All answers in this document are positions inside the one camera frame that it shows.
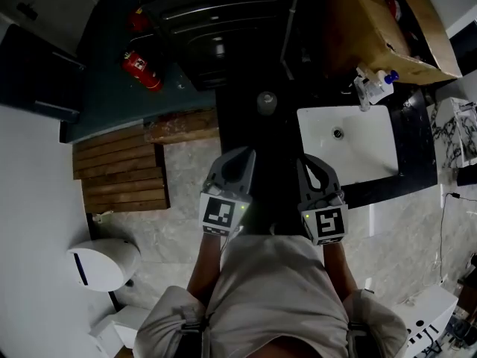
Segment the white marble veined cabinet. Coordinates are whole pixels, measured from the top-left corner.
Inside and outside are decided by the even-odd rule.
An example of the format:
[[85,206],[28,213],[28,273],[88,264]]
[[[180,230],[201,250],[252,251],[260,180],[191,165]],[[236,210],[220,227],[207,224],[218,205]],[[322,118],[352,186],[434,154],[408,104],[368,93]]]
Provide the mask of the white marble veined cabinet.
[[427,107],[437,170],[477,164],[477,103],[445,98]]

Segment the person's left forearm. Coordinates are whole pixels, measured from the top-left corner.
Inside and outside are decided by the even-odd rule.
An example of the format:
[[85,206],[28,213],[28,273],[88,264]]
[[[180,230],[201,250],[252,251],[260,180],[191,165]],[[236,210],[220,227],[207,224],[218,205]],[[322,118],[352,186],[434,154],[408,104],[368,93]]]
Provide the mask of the person's left forearm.
[[221,239],[204,233],[195,267],[186,290],[208,306],[221,273]]

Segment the red fire extinguisher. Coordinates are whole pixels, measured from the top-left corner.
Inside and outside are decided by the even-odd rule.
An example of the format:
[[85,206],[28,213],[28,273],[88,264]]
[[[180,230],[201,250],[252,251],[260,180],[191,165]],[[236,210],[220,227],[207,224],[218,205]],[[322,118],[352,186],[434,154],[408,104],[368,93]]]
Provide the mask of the red fire extinguisher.
[[161,70],[136,51],[124,53],[121,68],[152,92],[158,92],[163,87]]
[[127,15],[126,28],[131,33],[142,33],[151,29],[151,22],[141,7],[132,10]]

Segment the brown wooden step platform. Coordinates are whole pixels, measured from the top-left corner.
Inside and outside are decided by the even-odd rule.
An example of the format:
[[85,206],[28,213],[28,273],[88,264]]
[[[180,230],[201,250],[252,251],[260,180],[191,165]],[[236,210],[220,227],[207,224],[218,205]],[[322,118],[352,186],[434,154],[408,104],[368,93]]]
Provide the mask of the brown wooden step platform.
[[159,116],[76,143],[73,178],[86,213],[166,210],[170,207],[165,145],[219,135],[215,109]]

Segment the white toilet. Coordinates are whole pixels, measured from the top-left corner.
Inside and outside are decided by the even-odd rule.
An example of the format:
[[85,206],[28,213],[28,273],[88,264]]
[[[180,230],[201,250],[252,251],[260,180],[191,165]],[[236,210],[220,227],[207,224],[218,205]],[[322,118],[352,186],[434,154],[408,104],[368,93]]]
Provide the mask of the white toilet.
[[122,348],[133,349],[136,334],[150,310],[126,306],[108,315],[89,332],[100,358],[115,358]]

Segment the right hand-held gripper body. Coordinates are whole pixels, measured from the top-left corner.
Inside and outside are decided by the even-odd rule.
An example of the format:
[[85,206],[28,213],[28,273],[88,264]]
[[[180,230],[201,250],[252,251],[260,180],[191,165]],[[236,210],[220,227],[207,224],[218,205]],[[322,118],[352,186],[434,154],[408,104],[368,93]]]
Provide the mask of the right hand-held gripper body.
[[338,190],[298,205],[303,227],[313,245],[340,242],[348,233],[348,206]]

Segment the white rectangular sink basin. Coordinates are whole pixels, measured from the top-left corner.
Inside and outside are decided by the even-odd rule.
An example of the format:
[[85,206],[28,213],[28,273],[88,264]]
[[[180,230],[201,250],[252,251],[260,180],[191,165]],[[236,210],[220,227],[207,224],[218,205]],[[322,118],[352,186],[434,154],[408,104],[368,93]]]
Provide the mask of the white rectangular sink basin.
[[346,186],[399,174],[388,108],[310,107],[297,111],[303,150],[330,165]]

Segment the black drawer cabinet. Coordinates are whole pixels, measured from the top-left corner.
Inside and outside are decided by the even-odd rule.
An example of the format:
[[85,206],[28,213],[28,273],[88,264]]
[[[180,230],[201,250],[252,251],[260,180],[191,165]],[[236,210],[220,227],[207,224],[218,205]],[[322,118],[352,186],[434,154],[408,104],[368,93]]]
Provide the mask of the black drawer cabinet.
[[213,90],[277,67],[293,2],[139,0],[165,55],[197,90]]

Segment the white wall pipe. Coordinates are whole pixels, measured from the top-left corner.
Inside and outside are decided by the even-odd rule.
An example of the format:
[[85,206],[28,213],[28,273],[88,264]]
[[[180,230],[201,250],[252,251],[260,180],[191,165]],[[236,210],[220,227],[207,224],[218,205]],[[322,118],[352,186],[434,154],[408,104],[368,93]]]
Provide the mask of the white wall pipe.
[[286,63],[285,56],[286,56],[286,52],[287,52],[287,48],[288,48],[289,38],[290,38],[290,35],[291,35],[291,29],[292,29],[292,26],[293,26],[294,15],[295,15],[295,12],[296,12],[296,7],[297,7],[297,1],[298,0],[292,0],[291,6],[290,6],[290,9],[289,9],[288,21],[287,21],[287,26],[286,26],[286,31],[285,31],[285,37],[284,37],[284,41],[283,41],[283,44],[282,44],[282,50],[281,50],[280,59],[279,59],[280,63],[282,64],[282,67],[284,68],[284,71],[285,71],[288,79],[291,80],[291,81],[294,80],[294,76],[292,75],[291,70],[289,69],[288,64]]

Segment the person's beige shirt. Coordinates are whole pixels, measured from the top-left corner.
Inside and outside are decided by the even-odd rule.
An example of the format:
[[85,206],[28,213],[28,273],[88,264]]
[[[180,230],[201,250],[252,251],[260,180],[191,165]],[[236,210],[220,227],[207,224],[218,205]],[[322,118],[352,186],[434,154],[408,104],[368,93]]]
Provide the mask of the person's beige shirt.
[[323,248],[302,236],[237,236],[221,247],[207,307],[170,286],[139,328],[135,358],[402,358],[408,331],[376,296],[344,302]]

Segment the black marble sink countertop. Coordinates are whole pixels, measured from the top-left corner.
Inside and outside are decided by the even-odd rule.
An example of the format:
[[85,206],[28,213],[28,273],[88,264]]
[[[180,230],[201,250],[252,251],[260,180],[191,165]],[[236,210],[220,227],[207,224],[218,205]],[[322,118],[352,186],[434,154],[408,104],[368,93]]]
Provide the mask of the black marble sink countertop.
[[[277,96],[273,115],[257,111],[261,92]],[[349,208],[363,207],[407,195],[437,183],[435,151],[421,92],[395,94],[382,104],[388,108],[397,150],[399,174],[341,188]],[[216,106],[223,151],[241,146],[256,151],[251,186],[253,204],[244,218],[252,231],[276,226],[284,235],[302,235],[297,205],[300,200],[297,158],[304,155],[297,111],[310,107],[358,106],[354,95],[325,92],[313,97],[295,82],[228,86],[217,90]]]

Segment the white cylindrical trash can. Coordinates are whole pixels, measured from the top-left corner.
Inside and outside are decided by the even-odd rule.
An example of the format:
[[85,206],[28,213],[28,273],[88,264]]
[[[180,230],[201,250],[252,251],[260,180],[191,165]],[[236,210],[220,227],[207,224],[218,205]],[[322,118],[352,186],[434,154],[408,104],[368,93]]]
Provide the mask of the white cylindrical trash can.
[[85,241],[66,252],[75,282],[96,292],[114,292],[123,287],[141,261],[139,249],[124,239]]

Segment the person's right forearm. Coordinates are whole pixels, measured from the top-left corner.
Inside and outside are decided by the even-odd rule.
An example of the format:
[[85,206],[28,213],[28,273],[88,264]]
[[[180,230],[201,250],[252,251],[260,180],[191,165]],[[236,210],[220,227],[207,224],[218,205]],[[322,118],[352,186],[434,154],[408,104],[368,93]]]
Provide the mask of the person's right forearm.
[[348,266],[343,245],[340,242],[324,245],[323,261],[338,297],[344,302],[358,287]]

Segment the white bottle with blue cap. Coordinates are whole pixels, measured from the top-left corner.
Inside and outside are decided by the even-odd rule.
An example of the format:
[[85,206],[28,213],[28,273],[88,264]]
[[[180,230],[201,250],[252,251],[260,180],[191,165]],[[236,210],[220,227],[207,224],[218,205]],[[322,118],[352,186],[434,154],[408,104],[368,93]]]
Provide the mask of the white bottle with blue cap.
[[364,86],[368,100],[371,104],[377,104],[383,98],[394,93],[394,82],[399,80],[399,74],[395,70],[379,70],[377,79],[369,80]]

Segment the large open cardboard box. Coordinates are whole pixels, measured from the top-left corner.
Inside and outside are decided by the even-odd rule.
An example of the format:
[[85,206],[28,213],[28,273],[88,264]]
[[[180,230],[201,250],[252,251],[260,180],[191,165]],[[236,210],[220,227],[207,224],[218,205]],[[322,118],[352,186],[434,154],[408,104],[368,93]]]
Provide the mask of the large open cardboard box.
[[398,73],[400,83],[461,78],[455,53],[430,0],[322,0],[322,60],[328,76],[360,63]]

